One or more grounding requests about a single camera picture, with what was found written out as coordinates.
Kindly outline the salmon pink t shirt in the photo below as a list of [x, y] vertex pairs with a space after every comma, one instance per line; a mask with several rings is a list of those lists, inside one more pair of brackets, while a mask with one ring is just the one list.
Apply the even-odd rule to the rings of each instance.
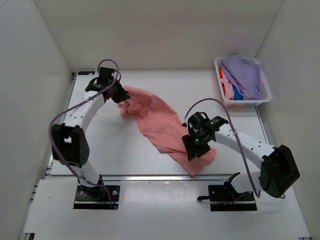
[[211, 163], [217, 154], [215, 148], [189, 161], [182, 137], [188, 130], [176, 111], [159, 96], [141, 88], [126, 85], [129, 99], [118, 104], [120, 115], [133, 118], [139, 131], [159, 150], [180, 164], [191, 176]]

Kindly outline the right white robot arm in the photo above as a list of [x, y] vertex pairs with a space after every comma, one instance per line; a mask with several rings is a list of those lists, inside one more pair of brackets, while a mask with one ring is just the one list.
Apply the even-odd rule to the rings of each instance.
[[[210, 119], [205, 112], [196, 112], [183, 123], [183, 127], [187, 128], [187, 135], [181, 139], [190, 162], [210, 151], [210, 141], [241, 154], [246, 173], [236, 172], [223, 184], [224, 195], [229, 200], [236, 200], [250, 191], [281, 198], [301, 176], [292, 151], [287, 146], [262, 143], [235, 129], [230, 120], [220, 116]], [[258, 171], [250, 171], [248, 161]]]

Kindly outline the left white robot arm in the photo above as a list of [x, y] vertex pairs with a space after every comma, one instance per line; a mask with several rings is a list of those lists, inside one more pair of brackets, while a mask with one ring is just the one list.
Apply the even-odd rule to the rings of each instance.
[[86, 131], [107, 100], [119, 104], [130, 99], [120, 79], [118, 70], [100, 67], [97, 77], [86, 86], [81, 102], [65, 113], [61, 124], [54, 123], [49, 128], [53, 158], [73, 173], [82, 191], [95, 201], [109, 196], [110, 191], [89, 161], [90, 147]]

